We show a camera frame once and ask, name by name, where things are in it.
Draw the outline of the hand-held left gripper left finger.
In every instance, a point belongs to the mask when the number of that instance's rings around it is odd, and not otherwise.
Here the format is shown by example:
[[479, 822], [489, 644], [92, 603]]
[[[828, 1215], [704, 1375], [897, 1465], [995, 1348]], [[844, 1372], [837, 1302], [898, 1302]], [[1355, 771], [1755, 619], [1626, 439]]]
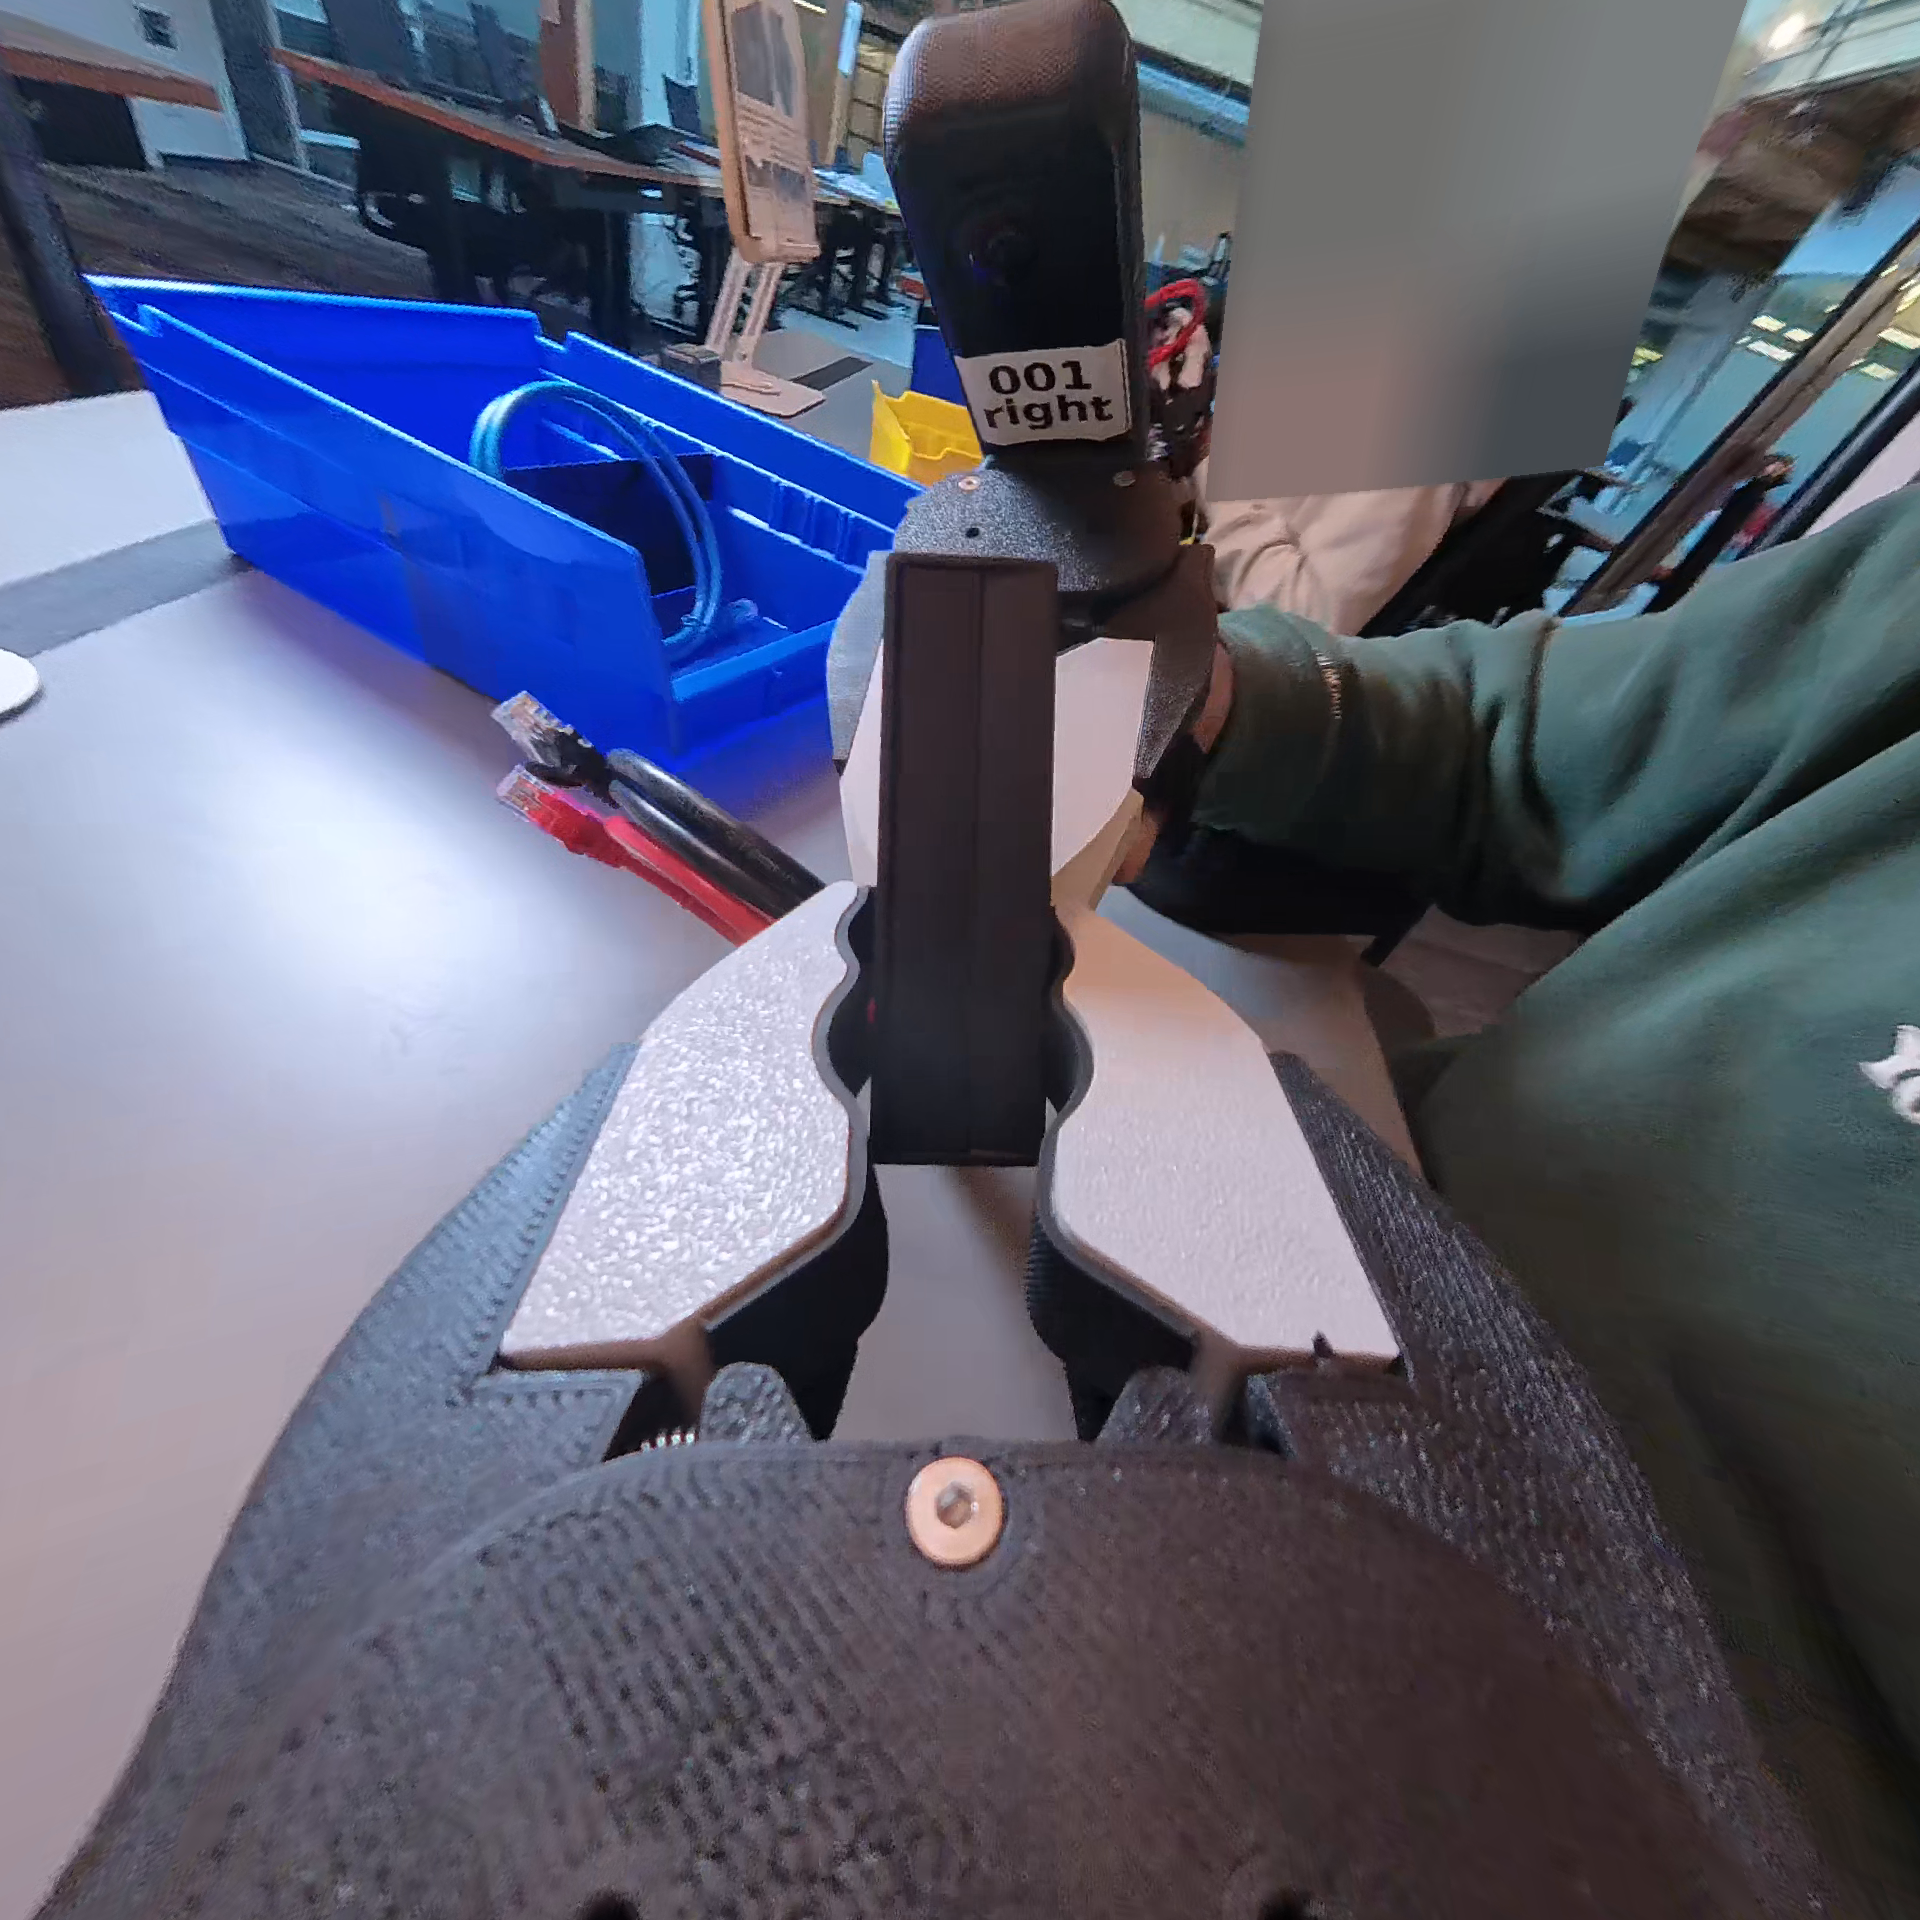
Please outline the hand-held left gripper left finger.
[[834, 879], [645, 1029], [499, 1341], [515, 1372], [713, 1372], [711, 1338], [857, 1212], [828, 1054], [864, 894]]

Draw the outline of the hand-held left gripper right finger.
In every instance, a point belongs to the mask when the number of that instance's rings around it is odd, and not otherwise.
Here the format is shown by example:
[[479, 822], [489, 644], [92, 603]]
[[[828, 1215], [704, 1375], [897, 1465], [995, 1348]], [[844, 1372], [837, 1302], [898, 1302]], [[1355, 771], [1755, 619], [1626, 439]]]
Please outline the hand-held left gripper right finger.
[[1091, 907], [1063, 914], [1072, 1091], [1041, 1219], [1092, 1278], [1184, 1332], [1201, 1374], [1402, 1357], [1257, 1031]]

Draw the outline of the black ethernet port box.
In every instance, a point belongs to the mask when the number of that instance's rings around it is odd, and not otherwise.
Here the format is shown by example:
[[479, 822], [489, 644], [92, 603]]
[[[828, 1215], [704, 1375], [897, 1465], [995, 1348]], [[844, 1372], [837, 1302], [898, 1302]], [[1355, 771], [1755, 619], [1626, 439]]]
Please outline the black ethernet port box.
[[887, 562], [868, 914], [881, 1164], [1037, 1164], [1058, 628], [1047, 562]]

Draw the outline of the blue plastic bin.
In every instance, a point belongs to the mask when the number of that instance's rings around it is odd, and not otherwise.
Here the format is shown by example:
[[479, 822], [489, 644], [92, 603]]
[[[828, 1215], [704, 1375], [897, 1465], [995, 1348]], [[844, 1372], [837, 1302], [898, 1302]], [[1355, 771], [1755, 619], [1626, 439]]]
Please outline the blue plastic bin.
[[[581, 334], [492, 307], [96, 276], [228, 549], [493, 699], [684, 765], [826, 699], [833, 626], [917, 487]], [[692, 598], [632, 547], [471, 467], [481, 413], [557, 379], [640, 417], [711, 519], [732, 634], [676, 657]], [[632, 460], [564, 407], [503, 468]]]

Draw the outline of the person's right forearm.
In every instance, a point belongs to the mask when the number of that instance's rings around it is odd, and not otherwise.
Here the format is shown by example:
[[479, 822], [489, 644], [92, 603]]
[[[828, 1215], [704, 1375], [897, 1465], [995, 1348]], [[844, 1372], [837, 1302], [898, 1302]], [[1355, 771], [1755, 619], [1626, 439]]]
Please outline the person's right forearm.
[[1460, 921], [1593, 931], [1764, 831], [1916, 858], [1916, 487], [1665, 612], [1337, 638], [1233, 614], [1191, 817]]

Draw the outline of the person's right hand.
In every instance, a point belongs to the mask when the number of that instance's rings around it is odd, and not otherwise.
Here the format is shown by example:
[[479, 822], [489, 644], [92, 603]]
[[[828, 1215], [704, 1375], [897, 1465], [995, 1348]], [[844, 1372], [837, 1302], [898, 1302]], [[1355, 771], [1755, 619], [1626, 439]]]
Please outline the person's right hand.
[[1165, 921], [1215, 939], [1343, 937], [1379, 967], [1429, 902], [1377, 874], [1336, 870], [1308, 855], [1194, 821], [1209, 751], [1233, 707], [1223, 643], [1208, 667], [1154, 663], [1136, 757], [1141, 821], [1120, 852], [1117, 885]]

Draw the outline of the yellow plastic bin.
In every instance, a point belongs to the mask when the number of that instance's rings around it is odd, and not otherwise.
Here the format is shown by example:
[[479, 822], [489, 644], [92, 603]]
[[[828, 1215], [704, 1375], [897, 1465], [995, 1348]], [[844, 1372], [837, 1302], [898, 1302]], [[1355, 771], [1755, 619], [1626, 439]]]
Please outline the yellow plastic bin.
[[925, 490], [978, 468], [983, 447], [965, 404], [874, 382], [868, 460]]

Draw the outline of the black bin divider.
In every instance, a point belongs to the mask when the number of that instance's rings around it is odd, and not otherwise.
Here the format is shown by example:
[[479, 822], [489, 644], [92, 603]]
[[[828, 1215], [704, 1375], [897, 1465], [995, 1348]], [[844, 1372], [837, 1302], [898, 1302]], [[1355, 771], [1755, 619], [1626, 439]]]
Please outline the black bin divider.
[[523, 465], [509, 467], [503, 478], [513, 490], [632, 547], [650, 596], [695, 591], [688, 530], [651, 467], [636, 460]]

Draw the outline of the person's green sweater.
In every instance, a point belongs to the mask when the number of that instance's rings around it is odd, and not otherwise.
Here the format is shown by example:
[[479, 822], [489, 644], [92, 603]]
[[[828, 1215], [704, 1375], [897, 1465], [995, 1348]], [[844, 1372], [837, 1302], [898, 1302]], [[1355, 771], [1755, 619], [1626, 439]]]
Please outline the person's green sweater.
[[1413, 1107], [1689, 1561], [1844, 1916], [1916, 1916], [1916, 842], [1775, 830], [1587, 935]]

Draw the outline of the wooden office desk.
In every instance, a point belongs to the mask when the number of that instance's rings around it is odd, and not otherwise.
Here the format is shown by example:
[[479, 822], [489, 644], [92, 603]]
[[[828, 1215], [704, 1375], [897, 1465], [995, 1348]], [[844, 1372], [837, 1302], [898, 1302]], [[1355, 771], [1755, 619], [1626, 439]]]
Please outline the wooden office desk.
[[2, 66], [40, 155], [52, 165], [152, 172], [136, 102], [220, 113], [220, 91], [141, 55], [2, 14]]
[[[361, 66], [277, 51], [289, 81], [325, 91], [355, 145], [353, 201], [365, 229], [421, 253], [444, 305], [515, 305], [515, 284], [584, 302], [591, 337], [704, 334], [732, 253], [722, 173], [665, 129], [627, 134], [540, 130], [483, 95], [404, 87]], [[669, 314], [643, 314], [636, 241], [665, 217], [692, 268]]]

